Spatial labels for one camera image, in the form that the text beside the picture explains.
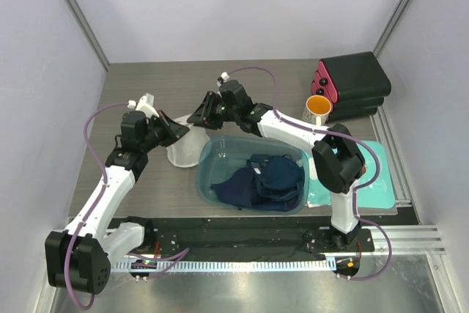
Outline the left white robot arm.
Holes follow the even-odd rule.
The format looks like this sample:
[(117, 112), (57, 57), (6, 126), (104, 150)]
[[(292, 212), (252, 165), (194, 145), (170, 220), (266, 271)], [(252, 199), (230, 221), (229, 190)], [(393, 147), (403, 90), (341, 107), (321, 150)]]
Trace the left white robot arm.
[(45, 240), (48, 283), (99, 294), (108, 282), (111, 267), (132, 251), (151, 252), (157, 236), (151, 222), (131, 216), (108, 234), (117, 208), (140, 178), (148, 154), (156, 147), (170, 147), (189, 127), (169, 119), (163, 111), (148, 117), (142, 111), (123, 115), (120, 134), (107, 157), (103, 175), (79, 214), (61, 231)]

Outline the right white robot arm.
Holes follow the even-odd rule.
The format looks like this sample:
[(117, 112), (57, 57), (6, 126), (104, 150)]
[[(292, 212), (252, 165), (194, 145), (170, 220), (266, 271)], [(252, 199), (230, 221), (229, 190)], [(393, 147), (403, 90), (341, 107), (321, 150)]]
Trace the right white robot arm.
[(210, 130), (233, 122), (245, 133), (275, 139), (310, 154), (317, 179), (330, 192), (331, 244), (346, 251), (357, 243), (361, 229), (357, 187), (365, 159), (357, 139), (343, 125), (327, 128), (289, 118), (268, 104), (253, 102), (236, 80), (219, 84), (216, 92), (207, 92), (188, 122)]

